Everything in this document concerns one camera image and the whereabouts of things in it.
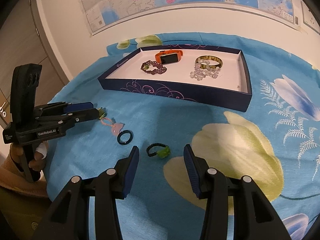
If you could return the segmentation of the brown sleeved left forearm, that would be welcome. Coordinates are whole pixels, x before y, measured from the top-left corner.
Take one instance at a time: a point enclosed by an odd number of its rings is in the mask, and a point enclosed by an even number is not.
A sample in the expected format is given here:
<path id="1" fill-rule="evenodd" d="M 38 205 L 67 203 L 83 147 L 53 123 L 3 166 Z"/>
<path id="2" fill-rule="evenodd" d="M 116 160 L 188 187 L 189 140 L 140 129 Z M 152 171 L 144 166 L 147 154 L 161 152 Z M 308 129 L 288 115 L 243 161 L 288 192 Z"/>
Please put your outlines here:
<path id="1" fill-rule="evenodd" d="M 42 177 L 35 183 L 26 181 L 11 156 L 1 165 L 1 213 L 18 239 L 31 239 L 52 201 L 47 182 Z"/>

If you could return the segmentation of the person's left hand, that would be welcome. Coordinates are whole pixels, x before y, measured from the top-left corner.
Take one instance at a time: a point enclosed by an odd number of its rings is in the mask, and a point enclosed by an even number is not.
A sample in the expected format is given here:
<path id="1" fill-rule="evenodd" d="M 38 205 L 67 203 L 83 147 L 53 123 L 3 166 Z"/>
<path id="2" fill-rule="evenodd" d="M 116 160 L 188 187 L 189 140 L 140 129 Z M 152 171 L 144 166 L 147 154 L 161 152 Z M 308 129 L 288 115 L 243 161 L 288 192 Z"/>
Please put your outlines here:
<path id="1" fill-rule="evenodd" d="M 15 166 L 22 172 L 23 147 L 15 144 L 10 145 L 10 156 Z M 42 171 L 46 166 L 46 157 L 39 151 L 35 151 L 33 159 L 28 164 L 29 168 L 36 172 Z"/>

